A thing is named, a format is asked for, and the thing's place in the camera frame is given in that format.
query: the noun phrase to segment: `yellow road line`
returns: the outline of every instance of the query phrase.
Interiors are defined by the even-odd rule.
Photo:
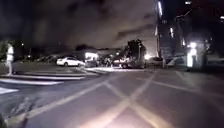
[[[122,99],[122,101],[118,105],[109,108],[105,113],[103,113],[102,115],[98,116],[97,118],[81,125],[79,128],[104,128],[104,127],[106,127],[108,124],[113,122],[126,108],[128,108],[130,106],[131,100],[136,100],[138,98],[138,96],[143,93],[143,91],[151,83],[154,76],[155,76],[155,74],[153,74],[151,76],[151,78],[149,80],[147,80],[147,82],[144,85],[142,85],[134,93],[132,93],[130,98],[128,98],[128,97],[126,98],[126,96],[123,95],[119,91],[113,91],[115,88],[111,88],[112,86],[108,86],[109,83],[105,83],[109,89],[111,89],[113,92],[115,92],[115,94],[117,94],[118,96],[120,96],[124,99]]]

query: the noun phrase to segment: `parked car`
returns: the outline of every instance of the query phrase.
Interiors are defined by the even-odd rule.
[[[78,67],[85,66],[84,62],[77,60],[74,57],[59,58],[57,59],[56,64],[60,66],[78,66]]]
[[[146,63],[149,65],[162,66],[163,59],[160,57],[152,57],[148,61],[146,61]]]

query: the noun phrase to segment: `sky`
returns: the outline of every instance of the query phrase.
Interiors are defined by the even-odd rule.
[[[140,38],[155,52],[156,0],[0,1],[0,35],[69,48],[120,47]]]

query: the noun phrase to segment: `cloud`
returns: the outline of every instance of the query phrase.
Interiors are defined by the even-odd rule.
[[[154,33],[156,20],[154,2],[153,0],[57,2],[39,0],[31,6],[34,17],[27,18],[24,29],[26,34],[23,34],[23,38],[29,37],[30,42],[40,45],[57,44],[60,41],[68,48],[74,48],[78,44],[117,47],[135,37],[154,40],[153,36],[148,38]]]

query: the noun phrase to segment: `asphalt road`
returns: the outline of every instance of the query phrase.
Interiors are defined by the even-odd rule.
[[[13,128],[224,127],[224,80],[214,74],[128,70],[10,88],[19,91],[0,95],[0,104]]]

